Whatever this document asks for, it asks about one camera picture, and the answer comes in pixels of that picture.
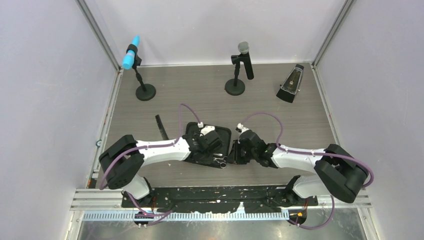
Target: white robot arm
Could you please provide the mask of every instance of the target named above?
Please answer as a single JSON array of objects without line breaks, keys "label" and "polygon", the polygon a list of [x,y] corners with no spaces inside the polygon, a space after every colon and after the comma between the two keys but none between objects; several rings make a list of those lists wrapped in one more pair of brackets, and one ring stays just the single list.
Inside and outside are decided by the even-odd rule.
[{"label": "white robot arm", "polygon": [[106,180],[110,189],[122,188],[139,200],[152,191],[147,180],[137,174],[140,168],[170,160],[225,168],[224,160],[214,157],[215,150],[222,145],[223,140],[211,125],[200,128],[197,133],[185,134],[178,141],[136,141],[132,135],[125,135],[109,147],[100,156],[99,161],[101,167],[106,170],[118,155],[138,148],[112,165]]},{"label": "white robot arm", "polygon": [[252,130],[239,124],[238,140],[228,156],[228,163],[246,164],[251,159],[264,167],[293,168],[314,175],[295,176],[286,185],[286,197],[295,204],[312,196],[333,195],[346,203],[353,203],[368,176],[368,171],[354,162],[327,153],[351,157],[336,144],[327,148],[301,149],[275,143],[265,143]]}]

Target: table surface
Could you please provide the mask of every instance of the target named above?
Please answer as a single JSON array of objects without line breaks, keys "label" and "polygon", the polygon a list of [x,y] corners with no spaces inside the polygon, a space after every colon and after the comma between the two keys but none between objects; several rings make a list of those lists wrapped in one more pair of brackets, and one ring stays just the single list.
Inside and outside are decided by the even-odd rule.
[{"label": "table surface", "polygon": [[[234,76],[233,65],[140,67],[138,71],[144,83],[156,87],[156,96],[149,101],[136,98],[139,83],[133,70],[125,70],[106,148],[127,134],[132,134],[136,140],[162,140],[155,120],[157,114],[169,138],[177,137],[180,103],[192,107],[205,124],[231,129],[232,139],[238,137],[235,128],[247,115],[268,112],[283,122],[281,144],[305,149],[326,148],[334,143],[334,137],[311,67],[308,63],[300,64],[304,66],[301,91],[293,103],[282,101],[276,93],[295,63],[254,64],[253,80],[247,79],[242,65],[239,79],[245,83],[246,90],[239,96],[231,96],[224,90],[226,81]],[[195,121],[184,108],[183,127]],[[280,132],[277,121],[266,115],[252,117],[245,127],[256,132],[266,143],[275,142]],[[152,187],[182,187],[286,184],[295,175],[310,173],[291,168],[262,167],[255,161],[247,165],[227,164],[225,169],[167,161],[147,165],[139,174],[146,177]]]}]

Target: white wall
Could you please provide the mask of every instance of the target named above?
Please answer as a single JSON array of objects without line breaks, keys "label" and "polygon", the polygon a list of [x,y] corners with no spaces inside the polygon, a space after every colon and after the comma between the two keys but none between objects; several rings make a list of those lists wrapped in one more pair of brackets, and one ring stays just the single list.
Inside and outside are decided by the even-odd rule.
[{"label": "white wall", "polygon": [[368,163],[384,240],[422,239],[424,1],[358,0],[318,65],[347,150]]},{"label": "white wall", "polygon": [[312,61],[345,0],[87,0],[118,62],[140,35],[144,65]]},{"label": "white wall", "polygon": [[60,240],[116,71],[74,0],[0,1],[0,239]]}]

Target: black mounting plate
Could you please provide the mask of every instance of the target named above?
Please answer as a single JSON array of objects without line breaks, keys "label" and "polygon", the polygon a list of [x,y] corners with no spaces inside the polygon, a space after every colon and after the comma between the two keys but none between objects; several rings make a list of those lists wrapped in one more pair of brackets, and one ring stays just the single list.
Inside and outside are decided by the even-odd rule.
[{"label": "black mounting plate", "polygon": [[[142,207],[156,207],[158,212],[172,210],[175,213],[228,213],[235,212],[243,202],[246,213],[278,213],[280,207],[292,206],[285,201],[284,186],[206,186],[206,187],[156,187],[154,202]],[[309,197],[308,206],[317,206],[316,197]],[[306,200],[294,206],[305,205]],[[130,199],[122,198],[123,208],[134,208]]]}]

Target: cable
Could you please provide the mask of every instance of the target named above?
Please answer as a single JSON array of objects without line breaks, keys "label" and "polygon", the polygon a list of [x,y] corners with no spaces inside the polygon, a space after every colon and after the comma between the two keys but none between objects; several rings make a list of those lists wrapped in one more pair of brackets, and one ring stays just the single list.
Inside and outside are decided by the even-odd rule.
[{"label": "cable", "polygon": [[[327,152],[324,152],[324,153],[320,153],[320,152],[312,153],[312,152],[308,152],[308,151],[296,151],[296,150],[290,150],[290,149],[284,149],[284,148],[282,148],[280,146],[280,138],[283,135],[283,122],[276,115],[274,115],[272,113],[263,112],[263,111],[252,113],[249,116],[247,116],[245,119],[243,119],[243,121],[241,121],[241,124],[244,125],[244,123],[249,118],[251,118],[251,117],[253,117],[255,115],[260,115],[260,114],[268,115],[268,116],[273,117],[275,120],[277,120],[278,124],[280,125],[280,132],[279,132],[279,135],[278,135],[277,140],[276,140],[276,143],[275,143],[278,149],[280,149],[282,151],[285,151],[285,152],[288,152],[288,153],[293,153],[293,154],[302,154],[302,155],[311,155],[311,156],[313,156],[313,155],[316,155],[316,156],[329,156],[329,157],[333,157],[333,158],[341,158],[341,159],[352,161],[352,162],[360,165],[364,169],[366,169],[368,171],[368,173],[369,173],[369,180],[368,180],[368,182],[366,184],[363,185],[364,188],[365,187],[368,187],[369,185],[371,185],[374,182],[374,172],[371,170],[371,168],[368,165],[366,165],[365,163],[363,163],[363,162],[361,162],[361,161],[359,161],[359,160],[357,160],[357,159],[355,159],[353,157],[345,156],[345,155],[340,155],[340,154],[334,154],[334,153],[327,153]],[[330,214],[330,216],[329,216],[329,218],[327,219],[326,222],[324,222],[320,226],[303,226],[303,225],[299,225],[299,227],[300,228],[303,228],[303,229],[309,229],[309,230],[320,229],[322,227],[325,227],[330,222],[330,220],[333,218],[334,208],[336,206],[335,205],[335,202],[334,202],[334,197],[332,195],[330,195],[330,197],[331,197],[331,203],[332,203],[331,214]],[[294,225],[298,225],[297,220],[296,220],[296,222],[294,222],[294,221],[292,221],[290,219],[288,221],[290,223],[294,224]]]},{"label": "cable", "polygon": [[178,131],[178,137],[175,139],[175,142],[174,143],[168,143],[168,144],[153,144],[153,145],[149,145],[149,146],[137,146],[137,147],[133,147],[133,148],[130,148],[130,149],[128,149],[128,150],[126,150],[126,151],[124,151],[124,152],[122,152],[121,154],[119,154],[111,163],[110,163],[110,165],[109,165],[109,167],[104,171],[104,174],[103,174],[103,177],[101,178],[101,180],[100,180],[100,186],[99,186],[99,189],[100,190],[103,190],[103,189],[105,189],[105,187],[106,187],[106,185],[105,185],[105,180],[106,180],[106,177],[108,176],[108,174],[111,172],[111,170],[112,170],[112,168],[114,167],[114,165],[123,157],[123,156],[125,156],[125,155],[127,155],[127,154],[129,154],[129,153],[132,153],[132,152],[134,152],[134,151],[137,151],[137,150],[141,150],[141,149],[146,149],[147,147],[149,147],[149,148],[151,148],[151,149],[154,149],[154,148],[165,148],[165,147],[171,147],[171,146],[173,146],[173,145],[175,145],[175,144],[177,144],[178,143],[178,141],[180,140],[180,138],[181,138],[181,136],[183,135],[183,132],[182,132],[182,130],[183,130],[183,126],[181,125],[182,124],[182,121],[181,121],[181,106],[184,106],[184,107],[186,107],[186,108],[188,108],[188,110],[190,110],[192,113],[193,113],[193,115],[194,115],[194,117],[197,119],[197,122],[200,124],[201,123],[201,121],[200,121],[200,118],[198,117],[198,115],[195,113],[195,111],[191,108],[191,107],[189,107],[187,104],[185,104],[185,103],[181,103],[179,106],[178,106],[178,122],[179,122],[179,131]]},{"label": "cable", "polygon": [[303,205],[303,211],[305,214],[308,214],[308,199],[306,198],[305,204]]},{"label": "cable", "polygon": [[[107,169],[104,171],[104,174],[103,174],[103,177],[101,178],[101,180],[100,180],[100,186],[99,186],[99,189],[100,190],[103,190],[103,189],[105,189],[105,187],[106,187],[106,184],[105,184],[105,181],[106,181],[106,177],[108,176],[108,174],[111,172],[111,170],[112,170],[112,168],[114,167],[114,165],[122,158],[122,157],[124,157],[125,155],[127,155],[127,154],[129,154],[129,153],[132,153],[132,152],[134,152],[134,151],[138,151],[138,150],[141,150],[141,149],[147,149],[147,148],[151,148],[151,149],[153,149],[153,148],[164,148],[164,147],[171,147],[171,146],[173,146],[173,145],[175,145],[175,144],[177,144],[178,143],[178,141],[180,140],[180,138],[181,138],[181,136],[183,135],[183,126],[182,126],[182,119],[181,119],[181,106],[184,106],[184,107],[186,107],[188,110],[190,110],[190,112],[194,115],[194,117],[196,118],[196,120],[197,120],[197,122],[198,122],[198,124],[202,124],[202,122],[201,122],[201,120],[200,120],[200,118],[199,118],[199,116],[196,114],[196,112],[190,107],[190,106],[188,106],[187,104],[185,104],[185,103],[181,103],[179,106],[178,106],[178,122],[179,122],[179,125],[178,125],[178,128],[179,128],[179,130],[178,130],[178,137],[175,139],[175,141],[174,142],[171,142],[171,143],[167,143],[167,144],[153,144],[153,145],[149,145],[149,146],[147,146],[147,145],[145,145],[145,146],[137,146],[137,147],[133,147],[133,148],[130,148],[130,149],[128,149],[128,150],[126,150],[126,151],[124,151],[124,152],[122,152],[121,154],[119,154],[111,163],[110,163],[110,165],[109,165],[109,167],[107,167]],[[138,210],[140,210],[140,212],[142,212],[142,213],[144,213],[144,215],[145,216],[147,216],[147,217],[160,217],[160,216],[163,216],[162,218],[160,218],[160,219],[158,219],[158,220],[156,220],[156,221],[154,221],[154,222],[152,222],[152,223],[149,223],[149,224],[147,224],[146,226],[153,226],[153,225],[155,225],[155,224],[158,224],[161,220],[163,220],[164,218],[166,218],[169,214],[171,214],[172,213],[172,210],[170,210],[170,211],[168,211],[168,212],[165,212],[165,213],[148,213],[148,212],[146,212],[146,211],[144,211],[139,205],[138,205],[138,203],[137,203],[137,201],[134,199],[134,197],[133,197],[133,195],[131,195],[130,193],[128,193],[128,196],[129,196],[129,198],[131,199],[131,201],[132,201],[132,203],[138,208]]]},{"label": "cable", "polygon": [[288,153],[293,153],[293,154],[302,154],[302,155],[309,155],[309,156],[312,156],[312,155],[316,155],[316,156],[329,156],[329,157],[333,157],[333,158],[341,158],[341,159],[352,161],[352,162],[360,165],[364,169],[366,169],[368,171],[368,173],[369,173],[369,181],[363,185],[364,188],[368,187],[369,185],[371,185],[374,182],[374,172],[371,170],[371,168],[368,165],[366,165],[365,163],[363,163],[362,161],[359,161],[359,160],[357,160],[357,159],[355,159],[353,157],[345,156],[345,155],[340,155],[340,154],[334,154],[334,153],[327,153],[327,152],[315,152],[315,153],[312,153],[312,152],[309,152],[309,151],[296,151],[296,150],[282,148],[280,146],[280,138],[283,135],[283,122],[281,122],[281,120],[276,115],[274,115],[272,113],[262,112],[262,111],[261,112],[252,113],[249,116],[247,116],[243,121],[241,121],[241,124],[243,125],[249,118],[251,118],[251,117],[253,117],[255,115],[260,115],[260,114],[271,116],[275,120],[277,120],[277,122],[279,123],[279,125],[281,127],[281,130],[280,130],[279,135],[278,135],[277,140],[276,140],[276,146],[277,146],[278,149],[280,149],[282,151],[285,151],[285,152],[288,152]]},{"label": "cable", "polygon": [[325,227],[327,224],[329,224],[330,220],[333,218],[334,208],[336,206],[336,204],[334,203],[334,197],[332,195],[330,195],[330,197],[331,197],[331,204],[332,204],[332,206],[331,206],[331,213],[330,213],[330,216],[328,217],[327,221],[325,221],[322,225],[319,225],[319,226],[304,226],[304,225],[300,225],[300,224],[298,224],[298,217],[296,218],[296,222],[294,222],[293,220],[290,220],[290,219],[288,221],[291,224],[298,226],[299,228],[308,229],[308,230],[320,229],[320,228]]}]

